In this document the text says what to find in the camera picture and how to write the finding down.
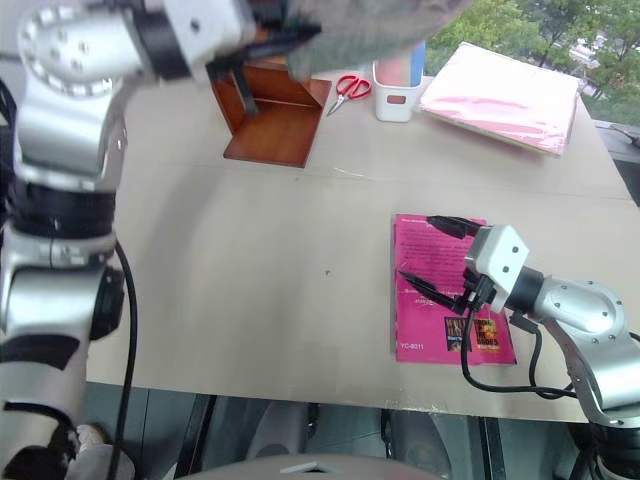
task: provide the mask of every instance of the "beige table surface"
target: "beige table surface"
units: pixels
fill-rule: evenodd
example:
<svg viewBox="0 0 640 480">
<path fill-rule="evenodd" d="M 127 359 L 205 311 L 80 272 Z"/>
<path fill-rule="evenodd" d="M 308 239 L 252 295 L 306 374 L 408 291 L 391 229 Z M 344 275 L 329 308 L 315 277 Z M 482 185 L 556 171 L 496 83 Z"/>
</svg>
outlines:
<svg viewBox="0 0 640 480">
<path fill-rule="evenodd" d="M 459 367 L 395 362 L 395 213 L 509 223 L 531 266 L 612 287 L 640 330 L 640 215 L 582 104 L 568 152 L 547 158 L 415 115 L 381 123 L 373 99 L 353 101 L 323 118 L 305 169 L 223 159 L 220 111 L 189 82 L 140 92 L 127 121 L 116 228 L 139 292 L 135 385 L 584 420 L 575 400 L 484 393 Z M 127 332 L 125 319 L 92 346 L 90 380 L 121 383 Z M 533 338 L 512 337 L 519 365 L 475 376 L 526 382 Z M 564 372 L 545 333 L 539 384 L 565 385 Z"/>
</svg>

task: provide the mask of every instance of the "white pen holder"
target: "white pen holder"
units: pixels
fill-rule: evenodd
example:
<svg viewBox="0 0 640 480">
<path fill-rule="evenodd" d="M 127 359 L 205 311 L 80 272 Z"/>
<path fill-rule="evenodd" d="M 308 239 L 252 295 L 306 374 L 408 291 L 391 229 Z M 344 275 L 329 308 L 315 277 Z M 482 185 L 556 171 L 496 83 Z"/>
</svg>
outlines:
<svg viewBox="0 0 640 480">
<path fill-rule="evenodd" d="M 376 77 L 376 63 L 373 64 L 373 94 L 375 96 L 376 118 L 383 122 L 408 122 L 411 110 L 424 91 L 425 77 L 415 87 L 383 85 Z"/>
</svg>

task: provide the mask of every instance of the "window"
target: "window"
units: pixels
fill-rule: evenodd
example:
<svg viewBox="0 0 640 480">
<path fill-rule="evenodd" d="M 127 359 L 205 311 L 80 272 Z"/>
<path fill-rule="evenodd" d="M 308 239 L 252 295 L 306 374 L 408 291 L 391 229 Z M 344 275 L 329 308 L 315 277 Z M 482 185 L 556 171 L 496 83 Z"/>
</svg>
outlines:
<svg viewBox="0 0 640 480">
<path fill-rule="evenodd" d="M 640 127 L 640 0 L 476 0 L 427 43 L 427 73 L 462 41 L 572 75 L 592 118 Z"/>
</svg>

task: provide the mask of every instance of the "scissors handle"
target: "scissors handle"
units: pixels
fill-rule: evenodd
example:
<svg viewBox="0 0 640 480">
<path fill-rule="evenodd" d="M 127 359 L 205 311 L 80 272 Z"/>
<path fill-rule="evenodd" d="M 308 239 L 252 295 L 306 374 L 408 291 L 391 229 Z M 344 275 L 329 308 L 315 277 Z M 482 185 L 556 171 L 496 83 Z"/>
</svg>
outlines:
<svg viewBox="0 0 640 480">
<path fill-rule="evenodd" d="M 362 98 L 371 91 L 371 82 L 357 75 L 344 75 L 336 84 L 338 95 L 349 97 L 351 100 Z"/>
</svg>

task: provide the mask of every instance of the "red scissors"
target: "red scissors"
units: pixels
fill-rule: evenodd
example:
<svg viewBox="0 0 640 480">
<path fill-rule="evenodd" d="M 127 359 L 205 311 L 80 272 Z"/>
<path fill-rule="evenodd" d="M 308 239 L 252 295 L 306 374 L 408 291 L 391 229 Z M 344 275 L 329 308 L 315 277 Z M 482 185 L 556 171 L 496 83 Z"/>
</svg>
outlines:
<svg viewBox="0 0 640 480">
<path fill-rule="evenodd" d="M 356 98 L 363 98 L 371 93 L 371 82 L 365 80 L 357 75 L 343 75 L 336 83 L 336 92 L 338 93 L 338 100 L 333 104 L 333 107 L 329 109 L 327 117 L 335 112 L 342 106 L 347 100 L 355 100 Z"/>
</svg>

